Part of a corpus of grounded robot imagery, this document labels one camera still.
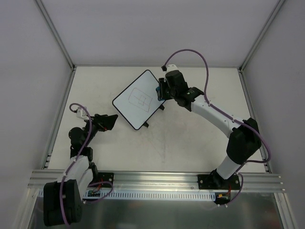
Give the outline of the white whiteboard black frame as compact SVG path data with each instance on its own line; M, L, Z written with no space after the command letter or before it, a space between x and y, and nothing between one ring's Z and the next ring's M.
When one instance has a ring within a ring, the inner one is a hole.
M148 127L147 121L157 110L164 110L164 101L159 101L156 88L158 80L150 70L145 70L118 96L112 105L134 130Z

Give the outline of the blue whiteboard eraser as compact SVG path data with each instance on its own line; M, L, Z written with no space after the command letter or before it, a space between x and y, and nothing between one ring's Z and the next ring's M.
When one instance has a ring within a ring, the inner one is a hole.
M162 99L162 93L161 93L161 88L159 86L156 88L156 93L157 93L158 101L162 101L163 100Z

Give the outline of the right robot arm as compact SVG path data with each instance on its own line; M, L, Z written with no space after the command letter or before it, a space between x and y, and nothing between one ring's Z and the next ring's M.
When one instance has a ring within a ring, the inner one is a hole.
M254 119L235 119L233 115L215 107L206 100L203 91L188 86L179 70L167 70L165 77L159 79L156 92L159 100L175 100L180 107L205 118L228 138L226 157L210 173L207 184L225 188L230 184L231 176L261 147L262 141Z

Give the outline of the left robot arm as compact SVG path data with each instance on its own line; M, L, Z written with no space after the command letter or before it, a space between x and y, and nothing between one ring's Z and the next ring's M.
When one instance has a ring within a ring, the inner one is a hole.
M87 188L103 185L113 188L110 180L103 180L93 162L93 149L89 143L98 132L113 129L118 115L95 114L84 119L83 128L74 127L68 137L71 141L70 161L56 181L43 187L43 221L45 226L70 225L80 222L83 196Z

